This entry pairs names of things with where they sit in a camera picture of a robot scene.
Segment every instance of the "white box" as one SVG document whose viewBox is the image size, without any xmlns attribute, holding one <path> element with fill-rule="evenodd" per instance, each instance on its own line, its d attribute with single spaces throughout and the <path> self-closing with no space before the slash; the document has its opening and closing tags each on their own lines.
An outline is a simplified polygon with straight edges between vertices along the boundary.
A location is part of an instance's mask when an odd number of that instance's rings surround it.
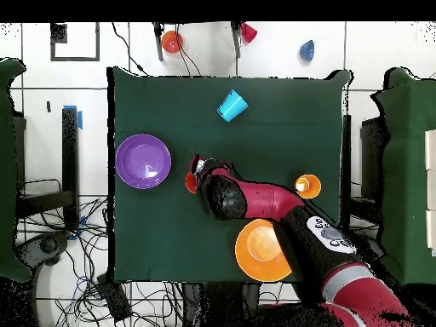
<svg viewBox="0 0 436 327">
<path fill-rule="evenodd" d="M 436 170 L 427 171 L 427 209 L 436 210 Z"/>
<path fill-rule="evenodd" d="M 427 211 L 427 246 L 436 250 L 436 211 Z"/>
<path fill-rule="evenodd" d="M 436 170 L 436 129 L 426 132 L 426 169 Z"/>
</svg>

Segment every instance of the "power strip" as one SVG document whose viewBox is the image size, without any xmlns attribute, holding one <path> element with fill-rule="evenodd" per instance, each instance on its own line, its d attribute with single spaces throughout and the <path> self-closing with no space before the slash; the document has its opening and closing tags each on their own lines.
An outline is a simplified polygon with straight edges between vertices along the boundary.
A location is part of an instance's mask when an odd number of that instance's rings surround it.
<svg viewBox="0 0 436 327">
<path fill-rule="evenodd" d="M 132 307 L 121 284 L 106 279 L 103 273 L 97 277 L 98 284 L 95 286 L 100 297 L 106 300 L 109 313 L 115 322 L 122 321 L 132 316 Z"/>
</svg>

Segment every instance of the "orange bowl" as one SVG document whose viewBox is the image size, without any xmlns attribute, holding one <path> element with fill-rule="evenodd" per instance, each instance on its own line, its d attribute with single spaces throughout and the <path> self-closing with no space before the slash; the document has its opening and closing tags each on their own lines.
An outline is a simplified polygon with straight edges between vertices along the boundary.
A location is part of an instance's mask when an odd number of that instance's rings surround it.
<svg viewBox="0 0 436 327">
<path fill-rule="evenodd" d="M 277 282 L 292 272 L 270 221 L 246 225 L 236 240 L 235 254 L 241 269 L 257 281 Z"/>
<path fill-rule="evenodd" d="M 178 38 L 180 45 L 183 46 L 183 38 L 181 37 L 180 33 L 178 34 Z M 161 39 L 161 44 L 162 48 L 164 48 L 169 53 L 177 53 L 180 50 L 174 30 L 164 33 Z"/>
</svg>

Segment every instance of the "blue tape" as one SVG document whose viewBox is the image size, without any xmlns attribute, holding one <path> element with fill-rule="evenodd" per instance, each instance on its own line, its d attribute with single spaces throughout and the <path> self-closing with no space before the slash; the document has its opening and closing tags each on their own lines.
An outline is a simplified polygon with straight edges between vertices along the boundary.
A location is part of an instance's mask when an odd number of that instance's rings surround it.
<svg viewBox="0 0 436 327">
<path fill-rule="evenodd" d="M 79 222 L 80 226 L 85 226 L 86 225 L 86 215 L 82 215 L 82 217 L 80 217 L 80 222 Z M 83 230 L 82 229 L 77 229 L 76 230 L 76 235 L 75 236 L 71 236 L 70 237 L 70 241 L 75 241 L 77 239 L 77 236 L 80 236 L 82 234 Z"/>
<path fill-rule="evenodd" d="M 82 111 L 77 112 L 77 125 L 80 129 L 83 129 L 82 126 Z"/>
<path fill-rule="evenodd" d="M 76 109 L 77 106 L 64 106 L 64 109 Z M 77 112 L 77 126 L 79 129 L 83 129 L 83 123 L 82 123 L 82 111 Z"/>
</svg>

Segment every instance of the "orange plate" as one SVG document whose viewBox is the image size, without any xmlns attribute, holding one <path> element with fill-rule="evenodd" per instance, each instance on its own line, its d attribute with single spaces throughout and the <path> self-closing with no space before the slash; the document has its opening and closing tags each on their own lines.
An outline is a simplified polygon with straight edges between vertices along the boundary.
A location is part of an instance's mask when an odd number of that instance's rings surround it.
<svg viewBox="0 0 436 327">
<path fill-rule="evenodd" d="M 241 269 L 261 282 L 277 282 L 292 272 L 278 241 L 276 244 L 272 241 L 272 238 L 276 238 L 275 233 L 271 232 L 274 232 L 274 228 L 270 221 L 254 220 L 240 232 L 235 245 L 236 261 Z M 265 247 L 268 239 L 271 247 Z"/>
</svg>

